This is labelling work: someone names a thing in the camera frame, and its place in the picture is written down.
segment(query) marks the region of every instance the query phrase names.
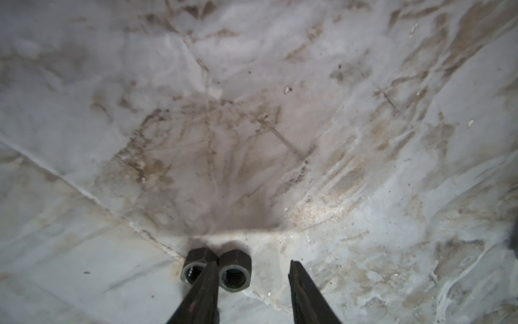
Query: threaded hole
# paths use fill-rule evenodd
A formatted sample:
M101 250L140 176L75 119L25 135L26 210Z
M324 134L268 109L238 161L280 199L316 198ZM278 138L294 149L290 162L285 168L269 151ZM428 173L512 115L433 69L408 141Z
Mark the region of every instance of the threaded hole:
M225 271L222 279L225 286L231 289L241 288L247 281L247 277L244 275L243 271L239 269L229 269Z
M204 267L202 267L201 265L194 265L187 270L187 273L185 274L185 278L187 279L189 284L192 285L196 281L196 279L198 279L198 277L202 273L203 269L204 269Z

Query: metal nut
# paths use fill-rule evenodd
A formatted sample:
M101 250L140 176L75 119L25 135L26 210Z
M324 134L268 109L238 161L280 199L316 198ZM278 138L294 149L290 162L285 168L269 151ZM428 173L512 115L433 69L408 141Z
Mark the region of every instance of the metal nut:
M220 287L230 292L250 286L252 259L241 250L232 250L220 257Z
M185 258L181 280L192 285L209 262L218 261L218 256L207 247L190 250Z

